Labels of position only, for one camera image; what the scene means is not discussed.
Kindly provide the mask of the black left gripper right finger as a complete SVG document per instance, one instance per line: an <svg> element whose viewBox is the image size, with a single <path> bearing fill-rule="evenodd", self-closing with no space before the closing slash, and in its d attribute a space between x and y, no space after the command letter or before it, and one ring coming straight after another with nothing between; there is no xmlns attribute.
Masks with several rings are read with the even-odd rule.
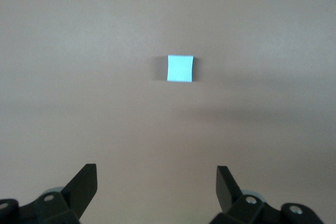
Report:
<svg viewBox="0 0 336 224"><path fill-rule="evenodd" d="M226 166L217 167L216 195L222 211L209 224L321 224L305 205L290 202L277 210L258 196L244 194Z"/></svg>

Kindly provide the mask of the light blue foam block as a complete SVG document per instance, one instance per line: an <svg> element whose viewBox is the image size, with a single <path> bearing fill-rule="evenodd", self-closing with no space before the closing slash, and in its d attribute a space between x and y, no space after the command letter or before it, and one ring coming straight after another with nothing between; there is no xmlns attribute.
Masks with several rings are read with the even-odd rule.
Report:
<svg viewBox="0 0 336 224"><path fill-rule="evenodd" d="M168 55L167 81L192 82L193 61L193 56Z"/></svg>

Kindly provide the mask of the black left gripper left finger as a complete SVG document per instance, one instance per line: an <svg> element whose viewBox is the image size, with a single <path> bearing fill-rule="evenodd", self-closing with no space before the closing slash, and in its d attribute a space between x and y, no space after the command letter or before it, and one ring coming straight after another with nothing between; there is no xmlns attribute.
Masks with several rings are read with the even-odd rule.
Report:
<svg viewBox="0 0 336 224"><path fill-rule="evenodd" d="M86 164L61 190L45 192L27 205L0 199L0 224L81 224L97 189L97 166Z"/></svg>

